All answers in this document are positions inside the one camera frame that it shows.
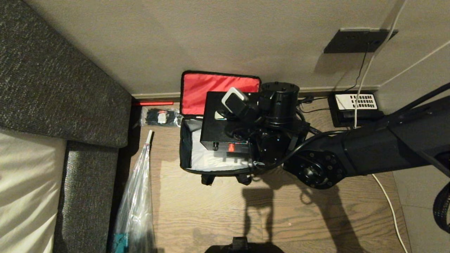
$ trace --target bag lid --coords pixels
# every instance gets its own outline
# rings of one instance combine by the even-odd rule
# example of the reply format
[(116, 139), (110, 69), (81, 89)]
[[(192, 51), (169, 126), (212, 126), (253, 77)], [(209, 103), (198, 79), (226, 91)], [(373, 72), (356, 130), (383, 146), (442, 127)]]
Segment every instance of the bag lid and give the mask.
[(203, 115), (208, 91), (258, 92), (261, 79), (255, 76), (205, 71), (184, 71), (181, 75), (180, 112), (183, 115)]

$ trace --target gray sofa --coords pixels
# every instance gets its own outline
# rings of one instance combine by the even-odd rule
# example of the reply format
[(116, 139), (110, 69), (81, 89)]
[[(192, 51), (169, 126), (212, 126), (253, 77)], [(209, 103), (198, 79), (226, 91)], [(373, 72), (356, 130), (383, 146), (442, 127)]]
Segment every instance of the gray sofa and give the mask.
[(105, 252), (131, 95), (20, 0), (0, 0), (0, 128), (68, 140), (54, 249)]

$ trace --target robotic arm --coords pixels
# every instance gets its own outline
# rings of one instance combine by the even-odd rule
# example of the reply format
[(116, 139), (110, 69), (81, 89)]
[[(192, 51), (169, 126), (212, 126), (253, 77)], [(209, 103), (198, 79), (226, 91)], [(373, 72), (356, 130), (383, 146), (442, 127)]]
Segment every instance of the robotic arm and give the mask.
[[(288, 83), (263, 84), (252, 99), (232, 88), (223, 96), (226, 110), (221, 114), (232, 122), (226, 135), (244, 141), (255, 170), (283, 165), (316, 189), (333, 187), (345, 177), (430, 164), (450, 177), (450, 96), (420, 105), (448, 89), (450, 83), (349, 131), (318, 133), (310, 127), (296, 111), (299, 88)], [(309, 131), (316, 135), (306, 140)], [(448, 233), (449, 189), (447, 184), (433, 206), (436, 223)]]

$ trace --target baseboard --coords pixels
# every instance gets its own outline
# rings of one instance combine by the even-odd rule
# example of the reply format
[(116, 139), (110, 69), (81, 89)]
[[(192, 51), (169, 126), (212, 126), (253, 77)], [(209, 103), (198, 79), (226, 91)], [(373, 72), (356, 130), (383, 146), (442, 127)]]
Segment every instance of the baseboard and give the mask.
[[(299, 92), (299, 97), (305, 96), (305, 95), (314, 95), (314, 96), (327, 96), (333, 91), (343, 91), (350, 88), (348, 87), (301, 87)], [(377, 91), (380, 88), (380, 86), (364, 86), (363, 90), (366, 91)], [(135, 99), (138, 100), (156, 100), (156, 99), (173, 99), (173, 100), (179, 100), (180, 99), (180, 92), (168, 92), (168, 93), (143, 93), (143, 94), (132, 94), (132, 96)]]

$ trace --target wooden floor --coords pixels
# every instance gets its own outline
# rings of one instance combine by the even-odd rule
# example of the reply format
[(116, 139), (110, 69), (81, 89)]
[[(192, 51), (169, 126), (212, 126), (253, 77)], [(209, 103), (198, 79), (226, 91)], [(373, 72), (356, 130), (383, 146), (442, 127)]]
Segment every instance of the wooden floor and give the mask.
[[(322, 99), (304, 110), (326, 107)], [(321, 131), (335, 129), (328, 110), (305, 117)], [(218, 177), (212, 186), (205, 186), (199, 175), (180, 168), (180, 129), (142, 127), (140, 147), (150, 129), (155, 131), (150, 162), (158, 253), (204, 253), (243, 235), (252, 243), (272, 242), (286, 253), (403, 251), (388, 203), (372, 176), (346, 178), (329, 190), (314, 190), (275, 169), (249, 186), (234, 177)], [(139, 154), (132, 158), (131, 168)], [(391, 198), (410, 252), (392, 173), (378, 178)]]

